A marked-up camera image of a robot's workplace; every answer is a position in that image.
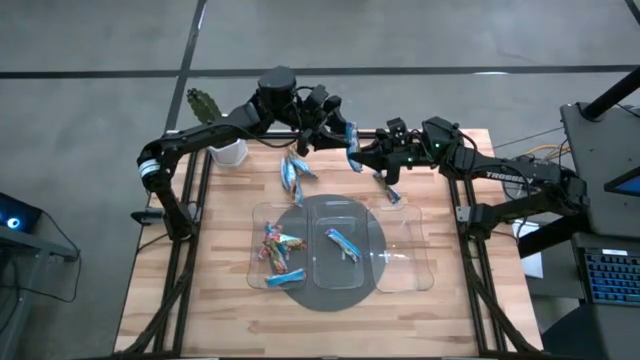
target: butcher block tabletop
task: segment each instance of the butcher block tabletop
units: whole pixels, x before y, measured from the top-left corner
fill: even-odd
[[[493,155],[489,132],[464,130],[480,152]],[[248,141],[249,156],[234,169],[212,165],[183,342],[183,356],[194,357],[390,357],[477,355],[460,247],[446,178],[427,167],[403,169],[395,188],[402,203],[422,211],[426,262],[434,284],[426,291],[372,291],[360,303],[334,312],[309,310],[284,291],[260,290],[247,283],[253,233],[252,210],[264,202],[290,202],[280,180],[283,149]],[[192,197],[204,159],[200,152]],[[172,186],[181,193],[187,156]],[[372,170],[355,173],[345,150],[311,151],[305,158],[318,180],[303,180],[305,197],[343,195],[367,207],[388,206]],[[500,182],[474,180],[478,203],[504,201]],[[464,199],[463,184],[459,184]],[[150,206],[160,206],[151,198]],[[507,225],[497,228],[510,232]],[[144,228],[140,245],[166,232],[161,224]],[[541,340],[518,249],[513,238],[493,234],[486,242],[498,302],[525,338]],[[181,252],[186,253],[187,244]],[[129,346],[157,311],[171,250],[168,239],[138,254],[129,284],[115,350]],[[177,305],[169,317],[173,338]],[[482,307],[490,348],[495,349],[488,311]]]

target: candy bar wrapper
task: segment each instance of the candy bar wrapper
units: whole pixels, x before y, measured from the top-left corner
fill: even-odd
[[[307,247],[307,242],[304,239],[285,234],[279,235],[278,242],[288,249],[304,249]]]
[[[349,240],[347,240],[347,238],[345,238],[342,234],[340,234],[338,230],[329,229],[327,230],[326,235],[331,240],[333,240],[336,244],[340,245],[340,248],[342,248],[342,251],[344,251],[345,254],[349,255],[349,257],[351,257],[351,260],[353,260],[353,262],[358,262],[358,259],[362,257],[360,250],[358,250],[358,248],[355,245],[353,245]]]
[[[264,260],[264,258],[266,258],[267,256],[269,256],[269,247],[264,245],[262,249],[260,249],[260,252],[258,253],[258,259]]]
[[[280,254],[282,254],[286,258],[287,253],[289,252],[287,250],[287,247],[285,245],[283,245],[283,244],[280,244],[280,243],[276,243],[276,247],[278,248],[278,251],[280,251]]]
[[[295,181],[295,185],[293,186],[292,190],[292,195],[293,195],[293,202],[296,204],[296,206],[300,206],[302,207],[302,201],[304,200],[303,196],[302,196],[302,187],[300,186],[300,177],[295,174],[295,170],[293,171],[295,177],[296,177],[296,181]]]
[[[271,257],[271,263],[273,263],[276,273],[285,273],[287,271],[287,263],[284,260],[284,255],[282,255],[276,246],[276,243],[272,241],[265,245],[269,247],[269,256]]]
[[[282,179],[282,186],[286,190],[291,190],[292,183],[289,177],[289,161],[286,157],[280,161],[280,178]]]
[[[276,231],[276,228],[273,225],[271,225],[269,221],[267,221],[267,223],[264,224],[264,232],[267,234],[273,234],[277,231]]]
[[[304,269],[298,269],[288,274],[267,276],[265,282],[268,287],[276,287],[292,281],[304,281],[306,277],[307,274]]]
[[[298,151],[296,150],[296,144],[293,144],[287,148],[287,154],[291,157],[299,159]]]
[[[382,174],[380,174],[379,172],[375,172],[373,173],[373,178],[376,179],[376,181],[380,184],[380,186],[382,186],[382,188],[384,189],[384,192],[387,194],[387,197],[389,198],[389,200],[393,205],[397,204],[400,200],[402,200],[402,196],[400,196],[400,194],[393,187],[391,187],[390,185],[387,185],[384,182],[384,178],[382,177]]]
[[[299,174],[302,173],[314,178],[318,178],[318,175],[316,175],[316,173],[311,171],[311,168],[304,160],[298,159],[294,155],[289,155],[289,162],[293,165],[293,167],[296,168],[296,170],[298,170]]]
[[[358,139],[358,126],[356,123],[347,123],[346,135],[347,140],[349,141],[349,147],[347,148],[347,161],[353,171],[362,172],[362,164],[349,159],[349,154],[360,151],[360,140]]]

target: clear plastic tray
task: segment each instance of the clear plastic tray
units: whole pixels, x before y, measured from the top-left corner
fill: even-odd
[[[433,286],[421,224],[422,211],[413,205],[367,211],[371,268],[378,290],[423,291]],[[385,246],[375,246],[375,239],[381,235]]]
[[[311,261],[313,281],[325,289],[352,289],[364,283],[364,259],[354,262],[327,235],[338,230],[355,245],[363,257],[368,255],[368,238],[364,221],[366,208],[355,201],[329,201],[311,209]]]
[[[283,234],[307,239],[307,209],[285,203],[261,203],[253,209],[253,233],[251,239],[251,258],[249,272],[247,273],[247,283],[255,289],[269,290],[289,290],[304,286],[304,281],[289,282],[278,287],[268,287],[265,279],[274,275],[275,271],[269,256],[260,259],[258,254],[262,250],[265,237],[265,224],[282,225]],[[297,269],[307,270],[308,249],[293,250],[286,259],[288,271]]]

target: gray circular mat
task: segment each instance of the gray circular mat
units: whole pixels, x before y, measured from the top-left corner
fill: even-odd
[[[315,205],[330,201],[354,200],[339,195],[317,195],[304,199],[304,206],[311,211]],[[360,236],[348,237],[348,240],[360,249],[362,253],[362,274],[364,275],[364,280],[362,281],[362,278],[359,278],[359,281],[354,283],[359,284],[360,281],[362,281],[362,285],[353,288],[331,289],[319,287],[316,284],[314,256],[323,259],[322,283],[339,283],[341,277],[350,275],[345,273],[345,271],[348,271],[347,266],[353,267],[354,264],[351,263],[350,259],[343,259],[340,256],[341,250],[338,245],[329,244],[331,246],[326,246],[322,244],[322,246],[318,246],[319,244],[314,244],[312,234],[315,224],[308,221],[305,222],[307,223],[306,238],[309,242],[307,252],[294,251],[291,253],[291,257],[287,262],[291,269],[300,267],[298,266],[300,264],[308,264],[306,267],[307,279],[302,287],[290,289],[286,289],[286,286],[284,287],[285,293],[300,305],[316,311],[339,311],[358,304],[369,296],[372,291],[375,291],[376,283],[374,279],[380,279],[384,271],[385,263],[383,259],[371,259],[370,254],[383,253],[386,249],[386,242],[382,228],[380,228],[375,219],[370,218],[370,223],[367,224],[366,207],[360,203],[357,204],[362,206],[363,210],[358,211],[357,215],[357,220],[360,223],[360,229],[362,229],[362,231],[359,232]],[[299,216],[300,211],[287,211],[280,217],[277,223],[292,223],[292,221],[287,221],[286,219]],[[304,233],[305,229],[296,231],[296,229],[288,228],[288,231],[291,231],[291,233]]]

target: black stand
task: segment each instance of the black stand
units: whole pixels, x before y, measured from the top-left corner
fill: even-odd
[[[464,181],[464,186],[469,205],[474,205],[476,201],[473,183],[467,179]],[[449,191],[451,194],[452,209],[456,209],[461,206],[456,181],[449,180]],[[467,283],[467,294],[469,295],[469,306],[471,308],[471,318],[473,320],[473,328],[479,356],[495,359],[567,359],[565,357],[558,357],[538,352],[526,343],[524,337],[522,337],[522,335],[517,331],[498,305],[493,277],[491,275],[489,257],[484,242],[474,241],[478,249],[478,261],[480,262],[480,268],[482,269],[481,279],[473,266],[471,251],[469,249],[469,243],[472,240],[467,233],[466,222],[460,222],[456,219],[456,229],[460,243],[460,255],[462,256],[462,266]],[[487,346],[478,296],[480,296],[489,309],[489,317],[491,319],[492,330],[496,339],[497,350],[491,350]],[[507,350],[504,337],[505,334],[509,337],[509,340],[511,340],[518,352],[509,352]]]
[[[640,67],[630,72],[629,75],[625,76],[617,84],[613,85],[611,89],[607,90],[584,108],[582,115],[585,119],[592,122],[602,121],[600,115],[631,95],[638,87],[640,87]]]
[[[49,256],[57,255],[64,258],[65,261],[75,261],[78,255],[74,249],[66,245],[54,244],[37,236],[14,231],[4,226],[0,227],[0,243],[12,247],[7,250],[12,253],[9,256],[15,256],[13,254],[15,251],[24,251],[35,259],[26,283],[20,284],[21,287],[28,289],[38,289],[42,284]],[[15,291],[18,291],[18,304],[6,329],[0,334],[0,359],[14,358],[35,296],[28,291],[19,289]]]

